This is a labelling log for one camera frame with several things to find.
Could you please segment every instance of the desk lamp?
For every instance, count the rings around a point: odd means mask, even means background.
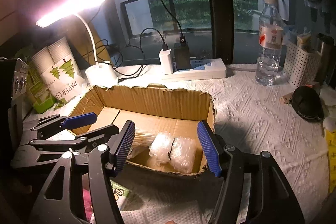
[[[100,6],[104,1],[105,0],[67,0],[45,16],[41,17],[41,19],[36,22],[36,25],[44,28],[69,15],[75,15],[76,17],[78,17],[84,23],[90,35],[93,47],[94,60],[96,62],[95,65],[89,67],[85,71],[89,83],[90,85],[103,85],[107,88],[110,88],[113,85],[118,84],[118,78],[109,64],[98,63],[95,41],[93,40],[92,32],[89,28],[89,25],[78,14],[84,9]]]

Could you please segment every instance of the water bottle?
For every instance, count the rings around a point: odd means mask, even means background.
[[[265,0],[265,8],[259,17],[262,52],[257,59],[255,79],[262,85],[273,85],[278,73],[284,24],[276,3],[277,0]]]

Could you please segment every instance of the white basket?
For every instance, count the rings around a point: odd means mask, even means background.
[[[294,86],[302,86],[314,81],[319,69],[321,55],[318,52],[306,52],[293,43],[287,46],[283,70]]]

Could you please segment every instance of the white tablecloth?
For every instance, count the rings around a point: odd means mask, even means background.
[[[236,66],[253,68],[254,65]],[[184,88],[210,93],[216,108],[215,132],[227,144],[235,145],[243,152],[259,154],[263,150],[269,151],[292,186],[306,221],[316,215],[328,193],[327,145],[319,123],[304,121],[290,105],[280,103],[282,95],[294,91],[293,86],[289,83],[258,85],[254,72],[230,70],[229,77],[225,79],[164,83],[158,79],[159,69],[157,65],[148,65],[142,76],[123,81],[121,85],[161,83],[170,89]],[[68,115],[77,100],[79,98],[57,112]],[[43,115],[54,113],[49,110]],[[148,174],[148,171],[130,165],[115,180],[134,193],[126,210],[168,207],[197,200],[200,212],[206,217],[211,213],[221,184],[211,174],[204,174],[199,180],[189,182],[153,175],[152,172]],[[246,214],[248,192],[246,187],[237,223]]]

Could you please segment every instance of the bottle label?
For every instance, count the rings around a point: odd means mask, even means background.
[[[279,50],[282,46],[283,28],[276,25],[260,26],[259,44],[264,48]]]

